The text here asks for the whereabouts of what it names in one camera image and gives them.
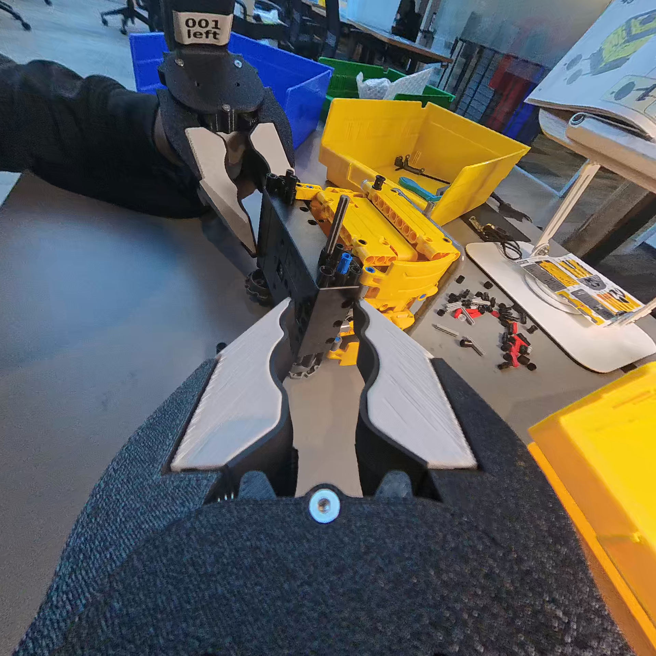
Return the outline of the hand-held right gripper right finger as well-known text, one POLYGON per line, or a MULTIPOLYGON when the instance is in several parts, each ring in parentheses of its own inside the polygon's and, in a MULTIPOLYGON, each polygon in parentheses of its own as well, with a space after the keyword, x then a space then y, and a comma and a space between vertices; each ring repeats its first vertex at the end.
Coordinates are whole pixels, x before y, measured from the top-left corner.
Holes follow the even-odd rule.
POLYGON ((428 470, 473 470, 465 438, 431 353, 366 300, 356 303, 360 417, 374 438, 428 470))

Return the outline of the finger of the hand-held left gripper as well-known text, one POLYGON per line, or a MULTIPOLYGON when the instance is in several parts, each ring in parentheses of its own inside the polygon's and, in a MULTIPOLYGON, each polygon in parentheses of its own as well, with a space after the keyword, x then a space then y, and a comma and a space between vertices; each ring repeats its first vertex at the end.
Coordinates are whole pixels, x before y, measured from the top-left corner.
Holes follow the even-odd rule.
POLYGON ((285 177, 294 172, 273 123, 259 123, 249 134, 249 190, 262 191, 267 176, 285 177))
POLYGON ((200 186, 210 206, 224 220, 251 256, 256 255, 256 237, 247 211, 238 197, 228 166, 239 165, 245 151, 237 133, 214 133, 205 127, 185 129, 193 159, 201 174, 200 186))

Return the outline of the grey metal axle rod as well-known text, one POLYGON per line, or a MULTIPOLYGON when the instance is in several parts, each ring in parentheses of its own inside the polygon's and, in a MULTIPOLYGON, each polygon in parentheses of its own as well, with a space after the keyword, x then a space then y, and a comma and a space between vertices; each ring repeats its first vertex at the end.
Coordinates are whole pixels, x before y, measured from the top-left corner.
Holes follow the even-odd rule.
POLYGON ((340 237, 340 231, 346 217, 346 212, 349 208, 350 198, 347 194, 340 195, 337 208, 334 212, 334 217, 331 224, 331 229, 327 237, 327 242, 322 250, 322 261, 330 261, 333 253, 337 247, 337 242, 340 237))

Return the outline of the small red black parts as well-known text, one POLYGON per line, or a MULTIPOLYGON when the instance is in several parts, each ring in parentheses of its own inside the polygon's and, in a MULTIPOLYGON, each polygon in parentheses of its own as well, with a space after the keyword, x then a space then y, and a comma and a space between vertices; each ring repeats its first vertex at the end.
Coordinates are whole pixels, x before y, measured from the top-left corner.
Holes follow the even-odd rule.
POLYGON ((466 278, 460 275, 455 282, 455 291, 449 292, 434 309, 436 320, 432 327, 453 338, 461 349, 480 358, 493 356, 500 372, 537 371, 529 340, 537 325, 529 322, 525 310, 501 299, 491 281, 472 288, 465 285, 466 278))

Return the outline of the yellow toy block robot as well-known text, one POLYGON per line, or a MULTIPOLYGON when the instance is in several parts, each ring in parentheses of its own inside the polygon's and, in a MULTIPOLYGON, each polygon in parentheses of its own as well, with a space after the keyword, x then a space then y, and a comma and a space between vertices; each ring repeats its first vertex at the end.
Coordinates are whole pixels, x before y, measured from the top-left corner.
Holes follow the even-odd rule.
POLYGON ((245 280, 250 299, 273 307, 290 298, 290 330, 297 357, 290 376, 312 375, 331 359, 356 364, 353 328, 356 295, 405 331, 439 290, 461 252, 409 201, 384 189, 386 178, 365 180, 360 190, 301 182, 287 205, 265 192, 258 228, 257 268, 245 280), (322 261, 340 195, 350 204, 330 261, 322 261))

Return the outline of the person's left forearm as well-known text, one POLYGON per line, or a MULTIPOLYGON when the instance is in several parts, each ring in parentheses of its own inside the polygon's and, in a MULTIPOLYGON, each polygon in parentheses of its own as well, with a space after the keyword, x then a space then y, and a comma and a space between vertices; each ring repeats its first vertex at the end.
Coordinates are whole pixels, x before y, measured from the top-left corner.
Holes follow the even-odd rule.
POLYGON ((168 142, 155 96, 54 61, 1 55, 1 171, 156 217, 209 210, 168 142))

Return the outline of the grey desk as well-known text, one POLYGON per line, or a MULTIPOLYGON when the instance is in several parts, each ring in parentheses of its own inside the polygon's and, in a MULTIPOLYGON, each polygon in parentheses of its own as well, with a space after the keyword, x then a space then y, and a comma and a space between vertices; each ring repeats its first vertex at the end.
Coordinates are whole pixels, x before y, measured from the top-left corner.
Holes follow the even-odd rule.
MULTIPOLYGON (((194 370, 264 312, 243 289, 252 260, 210 244, 199 220, 155 218, 21 176, 1 206, 1 654, 39 609, 68 535, 116 453, 194 370)), ((544 332, 537 369, 499 371, 498 330, 464 349, 432 326, 413 338, 444 359, 525 443, 529 427, 654 357, 584 369, 544 332)), ((357 367, 327 361, 285 382, 297 495, 332 483, 361 496, 357 367)))

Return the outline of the blue plastic bin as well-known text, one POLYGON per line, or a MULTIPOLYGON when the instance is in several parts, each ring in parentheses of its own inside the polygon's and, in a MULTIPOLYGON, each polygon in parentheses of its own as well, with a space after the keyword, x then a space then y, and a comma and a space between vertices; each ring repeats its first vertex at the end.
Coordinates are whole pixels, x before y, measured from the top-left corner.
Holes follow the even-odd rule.
MULTIPOLYGON (((163 88, 158 67, 168 46, 161 32, 130 33, 136 91, 156 95, 163 88)), ((228 50, 257 71, 289 120, 294 148, 317 128, 332 77, 332 67, 233 33, 228 50)))

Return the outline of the yellow plastic bin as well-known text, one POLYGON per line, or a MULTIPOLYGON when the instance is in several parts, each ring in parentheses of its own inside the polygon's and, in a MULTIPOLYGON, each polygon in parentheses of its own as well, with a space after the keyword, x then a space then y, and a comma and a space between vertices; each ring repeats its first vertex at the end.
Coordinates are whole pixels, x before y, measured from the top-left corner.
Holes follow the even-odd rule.
POLYGON ((529 429, 602 597, 636 655, 655 654, 655 363, 529 429))
POLYGON ((439 225, 488 201, 530 147, 432 103, 337 98, 325 123, 319 161, 336 187, 402 176, 427 192, 448 186, 432 211, 439 225))

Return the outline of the black office chair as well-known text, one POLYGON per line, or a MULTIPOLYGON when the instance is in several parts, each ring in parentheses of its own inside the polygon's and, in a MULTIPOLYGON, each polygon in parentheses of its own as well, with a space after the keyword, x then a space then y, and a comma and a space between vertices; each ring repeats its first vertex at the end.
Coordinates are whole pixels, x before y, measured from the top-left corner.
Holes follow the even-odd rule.
POLYGON ((108 27, 109 18, 118 16, 121 19, 119 32, 124 36, 128 35, 128 24, 135 25, 136 22, 145 25, 149 32, 154 32, 156 28, 150 15, 151 4, 151 1, 124 1, 118 9, 101 12, 101 24, 108 27))

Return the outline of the green plastic bin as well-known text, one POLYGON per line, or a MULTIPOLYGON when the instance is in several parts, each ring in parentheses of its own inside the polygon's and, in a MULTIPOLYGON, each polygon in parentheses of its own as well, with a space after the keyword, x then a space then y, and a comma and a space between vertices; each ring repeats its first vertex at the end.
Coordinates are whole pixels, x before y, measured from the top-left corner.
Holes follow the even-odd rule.
MULTIPOLYGON (((391 85, 396 84, 397 80, 407 76, 405 73, 394 70, 393 68, 385 69, 382 66, 361 64, 358 61, 321 57, 318 62, 333 69, 322 107, 322 115, 324 117, 327 115, 330 105, 335 98, 359 98, 356 78, 360 73, 363 73, 364 80, 387 79, 391 85)), ((421 102, 422 106, 432 103, 448 110, 455 100, 455 96, 434 86, 426 85, 421 94, 413 94, 403 89, 399 94, 395 95, 394 100, 417 101, 421 102)))

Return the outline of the grey-green tool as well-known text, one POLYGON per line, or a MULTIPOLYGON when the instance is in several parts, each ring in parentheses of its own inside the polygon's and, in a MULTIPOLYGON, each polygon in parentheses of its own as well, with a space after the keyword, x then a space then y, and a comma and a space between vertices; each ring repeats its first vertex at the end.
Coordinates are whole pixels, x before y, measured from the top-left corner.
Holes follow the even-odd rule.
POLYGON ((426 174, 424 168, 416 168, 411 166, 409 163, 409 155, 398 155, 394 160, 394 167, 397 172, 405 171, 406 173, 410 173, 416 177, 422 177, 434 182, 438 182, 440 184, 436 191, 431 192, 419 184, 413 177, 400 176, 398 180, 398 187, 395 190, 395 192, 399 194, 403 199, 409 201, 415 209, 421 211, 423 216, 431 219, 435 206, 443 197, 444 193, 449 189, 450 183, 446 182, 446 180, 442 180, 438 177, 426 174), (406 192, 412 193, 414 196, 424 201, 424 207, 421 208, 420 205, 411 200, 406 192))

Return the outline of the yellow grey sticker sheet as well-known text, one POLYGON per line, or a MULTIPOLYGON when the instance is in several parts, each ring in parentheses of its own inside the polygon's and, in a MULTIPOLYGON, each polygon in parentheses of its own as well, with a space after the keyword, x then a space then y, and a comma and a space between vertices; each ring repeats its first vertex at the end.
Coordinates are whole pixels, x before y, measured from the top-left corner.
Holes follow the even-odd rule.
POLYGON ((643 305, 619 285, 573 255, 529 257, 516 264, 558 304, 568 305, 593 325, 607 327, 612 319, 643 305))

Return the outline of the white stand pole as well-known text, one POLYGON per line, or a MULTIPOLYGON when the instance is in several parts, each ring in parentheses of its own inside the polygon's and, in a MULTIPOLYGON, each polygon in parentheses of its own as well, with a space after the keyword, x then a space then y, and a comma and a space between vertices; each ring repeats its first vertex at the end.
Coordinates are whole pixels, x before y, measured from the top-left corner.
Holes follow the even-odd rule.
POLYGON ((600 168, 601 164, 599 162, 586 160, 579 168, 577 174, 561 190, 558 194, 560 204, 545 226, 540 239, 534 245, 531 251, 531 257, 543 257, 548 254, 551 239, 577 204, 600 168))
POLYGON ((656 299, 654 298, 651 301, 649 301, 647 304, 643 304, 638 309, 621 314, 621 316, 612 319, 608 327, 623 327, 625 325, 633 324, 637 322, 639 319, 651 314, 652 311, 655 309, 655 306, 656 306, 656 299))

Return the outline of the open instruction booklet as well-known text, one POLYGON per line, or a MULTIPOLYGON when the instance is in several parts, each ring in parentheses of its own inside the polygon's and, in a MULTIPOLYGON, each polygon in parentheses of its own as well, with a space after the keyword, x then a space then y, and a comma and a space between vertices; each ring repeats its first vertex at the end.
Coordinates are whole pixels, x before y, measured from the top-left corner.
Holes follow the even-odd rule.
POLYGON ((613 1, 525 100, 655 139, 655 2, 613 1))

